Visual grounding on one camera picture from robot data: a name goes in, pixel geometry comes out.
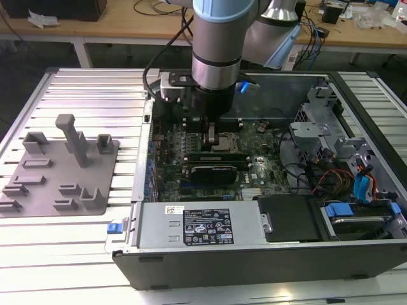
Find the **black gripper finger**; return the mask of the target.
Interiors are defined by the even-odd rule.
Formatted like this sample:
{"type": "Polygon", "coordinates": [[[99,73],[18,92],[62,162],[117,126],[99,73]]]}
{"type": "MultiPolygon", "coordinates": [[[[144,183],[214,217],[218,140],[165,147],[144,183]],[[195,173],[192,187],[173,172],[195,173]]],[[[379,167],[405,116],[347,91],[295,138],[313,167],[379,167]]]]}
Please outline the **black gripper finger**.
{"type": "Polygon", "coordinates": [[[216,122],[207,122],[203,126],[202,150],[210,151],[213,146],[219,144],[219,134],[216,129],[216,122]]]}

